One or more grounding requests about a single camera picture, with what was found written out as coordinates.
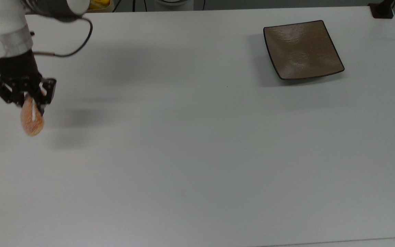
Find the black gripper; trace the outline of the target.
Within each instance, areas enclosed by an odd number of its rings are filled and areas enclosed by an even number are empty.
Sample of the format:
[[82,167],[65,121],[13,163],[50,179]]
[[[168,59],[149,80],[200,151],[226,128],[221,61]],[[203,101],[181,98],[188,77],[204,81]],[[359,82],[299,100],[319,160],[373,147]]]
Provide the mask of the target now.
[[32,51],[0,58],[0,98],[8,104],[23,105],[24,91],[16,82],[9,80],[26,77],[28,77],[27,84],[36,93],[36,105],[43,116],[46,106],[52,103],[57,81],[54,78],[42,78]]

